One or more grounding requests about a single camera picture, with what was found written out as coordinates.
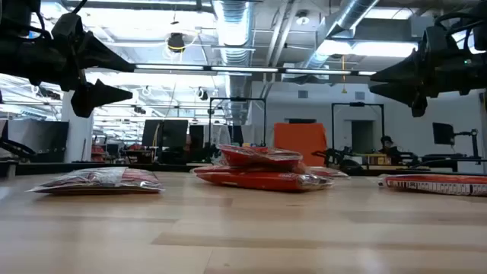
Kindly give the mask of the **black gantry frame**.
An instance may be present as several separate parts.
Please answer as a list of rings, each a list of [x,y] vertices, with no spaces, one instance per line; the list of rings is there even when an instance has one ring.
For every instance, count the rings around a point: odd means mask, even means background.
[[[262,124],[257,125],[257,128],[262,130],[262,138],[259,141],[261,146],[267,146],[267,102],[265,98],[252,97],[210,97],[208,108],[208,142],[212,140],[212,126],[216,123],[213,119],[216,110],[225,110],[224,105],[229,105],[231,111],[231,118],[229,119],[232,125],[234,123],[240,126],[244,122],[253,122],[254,108],[257,107],[262,112]]]
[[[335,107],[336,106],[347,106],[347,107],[379,107],[380,108],[380,129],[381,137],[385,135],[385,105],[384,104],[369,104],[360,101],[349,102],[349,103],[331,103],[331,144],[332,149],[335,149]]]

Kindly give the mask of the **black desk monitor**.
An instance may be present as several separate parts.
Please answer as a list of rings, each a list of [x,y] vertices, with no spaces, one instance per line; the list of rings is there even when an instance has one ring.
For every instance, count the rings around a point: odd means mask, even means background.
[[[142,145],[159,148],[182,148],[186,145],[187,120],[148,119],[142,134]]]

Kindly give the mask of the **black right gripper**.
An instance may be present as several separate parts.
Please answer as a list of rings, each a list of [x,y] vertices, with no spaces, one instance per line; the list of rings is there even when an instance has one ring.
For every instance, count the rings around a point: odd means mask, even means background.
[[[474,54],[460,49],[453,37],[441,27],[427,27],[419,50],[404,60],[374,73],[371,81],[388,84],[370,85],[371,93],[407,105],[413,117],[421,117],[428,106],[426,95],[487,88],[487,49]],[[402,82],[420,82],[417,87]]]

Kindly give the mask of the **person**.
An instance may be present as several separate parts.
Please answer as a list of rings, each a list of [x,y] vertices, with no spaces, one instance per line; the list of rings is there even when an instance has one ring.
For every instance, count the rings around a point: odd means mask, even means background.
[[[379,150],[381,154],[387,155],[391,161],[400,161],[400,152],[397,146],[394,144],[390,136],[384,135],[380,138],[382,148]]]

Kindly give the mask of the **dark partition screen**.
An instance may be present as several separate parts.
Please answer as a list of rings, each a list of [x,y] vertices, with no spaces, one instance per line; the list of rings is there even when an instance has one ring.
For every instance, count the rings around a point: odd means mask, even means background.
[[[35,119],[10,119],[2,136],[26,145],[36,155],[36,163],[60,163],[64,161],[68,137],[68,122]]]

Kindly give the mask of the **LED light bar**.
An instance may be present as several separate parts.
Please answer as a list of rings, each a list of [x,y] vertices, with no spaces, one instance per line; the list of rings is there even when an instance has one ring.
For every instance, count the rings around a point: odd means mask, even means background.
[[[135,64],[137,69],[168,70],[181,72],[244,72],[244,73],[275,73],[301,75],[351,75],[372,76],[373,71],[330,70],[311,68],[274,68],[274,67],[242,67],[242,66],[213,66],[213,65],[167,65],[167,64]]]

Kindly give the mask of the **red popcorn bag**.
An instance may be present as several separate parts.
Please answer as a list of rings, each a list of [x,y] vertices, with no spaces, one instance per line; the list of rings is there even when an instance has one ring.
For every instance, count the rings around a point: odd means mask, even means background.
[[[194,168],[191,173],[214,185],[286,193],[324,190],[333,185],[327,177],[256,168],[206,166]]]
[[[49,194],[160,193],[162,182],[152,171],[129,167],[74,170],[29,190]]]
[[[381,186],[392,190],[453,196],[487,196],[487,177],[449,174],[387,175]]]
[[[303,160],[296,151],[268,147],[220,145],[219,150],[231,167],[269,166],[293,169]]]
[[[330,167],[309,167],[308,171],[316,176],[329,177],[329,178],[342,178],[349,179],[350,176],[340,170]]]

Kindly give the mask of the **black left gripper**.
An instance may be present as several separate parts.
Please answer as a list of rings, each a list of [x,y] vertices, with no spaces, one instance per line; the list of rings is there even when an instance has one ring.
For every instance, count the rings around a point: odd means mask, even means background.
[[[81,57],[77,46],[81,43]],[[96,107],[132,99],[132,92],[104,84],[86,83],[84,69],[98,67],[134,72],[126,61],[84,32],[81,17],[63,14],[51,32],[0,18],[0,73],[26,78],[32,85],[49,82],[62,91],[75,91],[71,104],[76,116],[89,117]]]

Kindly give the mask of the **black monitor on arm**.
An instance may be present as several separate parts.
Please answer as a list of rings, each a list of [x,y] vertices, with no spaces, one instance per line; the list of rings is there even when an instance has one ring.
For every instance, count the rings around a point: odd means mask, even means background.
[[[454,145],[454,128],[451,124],[432,123],[433,138],[436,145]]]

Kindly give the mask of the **white pillar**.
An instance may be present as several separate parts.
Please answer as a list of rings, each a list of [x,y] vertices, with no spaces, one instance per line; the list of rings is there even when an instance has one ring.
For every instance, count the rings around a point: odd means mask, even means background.
[[[62,98],[62,121],[68,123],[65,162],[90,161],[94,118],[79,117],[72,108],[74,92],[65,92]]]

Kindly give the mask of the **orange panel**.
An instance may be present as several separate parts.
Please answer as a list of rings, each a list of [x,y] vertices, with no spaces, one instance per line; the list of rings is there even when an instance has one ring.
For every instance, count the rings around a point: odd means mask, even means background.
[[[322,123],[275,123],[273,145],[300,153],[307,166],[323,166],[323,158],[312,153],[326,150],[326,130]]]

